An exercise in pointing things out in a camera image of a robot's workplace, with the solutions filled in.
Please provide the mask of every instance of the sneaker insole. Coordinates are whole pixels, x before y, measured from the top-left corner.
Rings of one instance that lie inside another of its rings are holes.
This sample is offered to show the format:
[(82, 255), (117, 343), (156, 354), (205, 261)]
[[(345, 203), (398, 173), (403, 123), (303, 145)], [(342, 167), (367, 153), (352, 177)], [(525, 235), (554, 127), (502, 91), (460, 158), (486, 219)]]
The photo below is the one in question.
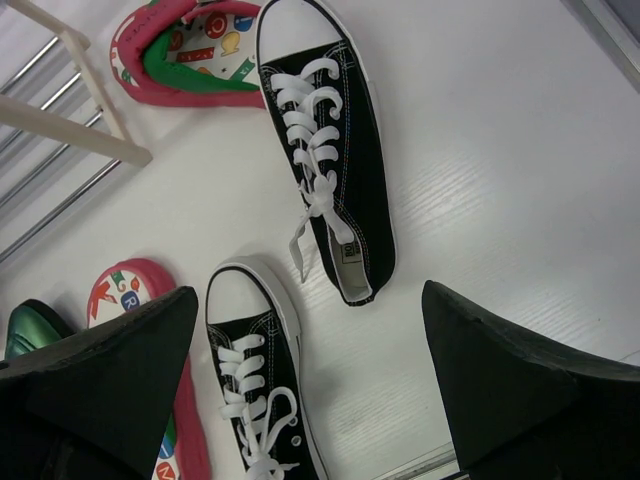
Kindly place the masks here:
[(175, 27), (167, 61), (224, 80), (259, 85), (256, 19), (214, 12)]
[(355, 302), (368, 297), (371, 287), (364, 271), (364, 259), (359, 242), (356, 240), (340, 245), (331, 235), (331, 248), (336, 274), (345, 298)]

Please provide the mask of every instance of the white shoelace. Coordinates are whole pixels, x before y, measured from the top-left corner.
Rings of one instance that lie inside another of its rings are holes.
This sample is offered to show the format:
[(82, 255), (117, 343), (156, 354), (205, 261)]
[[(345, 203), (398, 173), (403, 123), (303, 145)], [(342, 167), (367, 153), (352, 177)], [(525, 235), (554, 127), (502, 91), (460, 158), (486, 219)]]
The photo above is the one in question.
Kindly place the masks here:
[(341, 245), (354, 241), (354, 235), (344, 220), (334, 209), (333, 192), (338, 183), (336, 172), (330, 170), (327, 175), (320, 171), (320, 162), (325, 160), (338, 160), (338, 151), (335, 147), (324, 145), (329, 140), (338, 140), (340, 132), (336, 127), (327, 126), (318, 129), (315, 121), (315, 108), (324, 100), (333, 102), (330, 110), (333, 119), (340, 118), (340, 111), (344, 105), (340, 93), (333, 87), (317, 88), (312, 83), (315, 74), (321, 70), (329, 70), (329, 76), (333, 79), (340, 77), (340, 68), (335, 60), (319, 58), (309, 62), (300, 72), (300, 75), (288, 75), (276, 73), (271, 76), (271, 88), (278, 92), (277, 104), (279, 108), (287, 103), (293, 103), (295, 109), (283, 115), (287, 126), (287, 140), (290, 145), (298, 142), (298, 148), (293, 152), (293, 163), (302, 165), (305, 180), (299, 189), (309, 204), (306, 215), (302, 218), (296, 229), (293, 239), (289, 243), (289, 250), (293, 262), (300, 272), (300, 279), (304, 283), (304, 260), (300, 251), (299, 240), (304, 234), (305, 226), (312, 217), (324, 217), (329, 229), (333, 231), (336, 240)]
[[(247, 335), (232, 343), (232, 349), (218, 347), (220, 371), (223, 375), (233, 377), (236, 392), (224, 387), (224, 399), (227, 403), (220, 409), (222, 418), (240, 418), (242, 425), (238, 427), (238, 436), (242, 442), (242, 457), (249, 466), (244, 480), (283, 480), (284, 472), (297, 467), (299, 464), (279, 464), (271, 458), (269, 452), (273, 448), (280, 431), (294, 419), (298, 413), (298, 402), (291, 389), (286, 387), (274, 388), (265, 400), (263, 396), (249, 404), (245, 395), (252, 390), (264, 387), (264, 377), (252, 375), (264, 366), (264, 357), (249, 357), (245, 359), (246, 350), (257, 348), (264, 344), (261, 335)], [(278, 395), (289, 399), (291, 413), (280, 418), (269, 431), (271, 407)], [(262, 421), (255, 421), (265, 414)]]

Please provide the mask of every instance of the shoe display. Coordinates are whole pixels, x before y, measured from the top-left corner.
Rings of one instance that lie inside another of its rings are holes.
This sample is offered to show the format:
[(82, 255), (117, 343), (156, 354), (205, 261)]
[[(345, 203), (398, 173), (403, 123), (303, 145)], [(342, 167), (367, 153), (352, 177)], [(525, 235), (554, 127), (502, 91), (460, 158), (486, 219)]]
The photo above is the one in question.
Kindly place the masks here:
[(33, 352), (73, 334), (73, 329), (48, 305), (27, 300), (9, 317), (5, 359)]
[(134, 100), (164, 107), (264, 107), (254, 20), (241, 1), (153, 0), (111, 40), (111, 70)]
[(395, 267), (373, 88), (347, 30), (316, 0), (271, 0), (258, 17), (265, 104), (311, 223), (329, 279), (351, 306), (373, 301)]
[(251, 257), (209, 281), (206, 322), (245, 480), (326, 480), (300, 396), (300, 325), (284, 287)]

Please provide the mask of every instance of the canvas sneaker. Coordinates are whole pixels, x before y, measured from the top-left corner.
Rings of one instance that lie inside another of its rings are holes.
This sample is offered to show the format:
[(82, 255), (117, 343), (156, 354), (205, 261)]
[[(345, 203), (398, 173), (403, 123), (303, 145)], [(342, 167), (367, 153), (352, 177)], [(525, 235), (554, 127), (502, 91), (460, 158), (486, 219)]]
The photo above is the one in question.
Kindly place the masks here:
[(349, 305), (373, 301), (395, 267), (383, 152), (367, 77), (351, 36), (318, 0), (270, 0), (258, 17), (260, 86), (329, 279)]
[(245, 480), (327, 480), (300, 396), (300, 325), (275, 275), (251, 257), (220, 265), (206, 322)]

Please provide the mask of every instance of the white sole edge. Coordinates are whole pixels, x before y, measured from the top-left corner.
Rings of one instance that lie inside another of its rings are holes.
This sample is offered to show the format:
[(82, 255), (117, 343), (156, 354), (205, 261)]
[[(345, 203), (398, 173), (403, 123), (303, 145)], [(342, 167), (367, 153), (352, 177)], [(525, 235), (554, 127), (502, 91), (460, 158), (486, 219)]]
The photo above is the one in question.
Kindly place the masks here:
[(327, 470), (322, 462), (320, 452), (316, 446), (315, 438), (311, 431), (309, 419), (304, 408), (304, 398), (302, 395), (302, 386), (300, 384), (300, 321), (296, 313), (295, 307), (289, 298), (289, 294), (285, 290), (284, 286), (278, 280), (275, 273), (262, 261), (254, 257), (233, 257), (216, 267), (216, 272), (219, 270), (235, 267), (242, 270), (246, 270), (251, 273), (258, 281), (260, 286), (271, 298), (273, 305), (276, 307), (278, 317), (282, 322), (285, 336), (287, 337), (287, 343), (289, 344), (289, 351), (293, 358), (293, 365), (296, 371), (296, 379), (298, 382), (298, 394), (300, 395), (300, 416), (302, 417), (302, 423), (304, 426), (305, 436), (307, 437), (307, 445), (309, 446), (309, 453), (311, 454), (311, 460), (318, 474), (320, 480), (329, 480)]

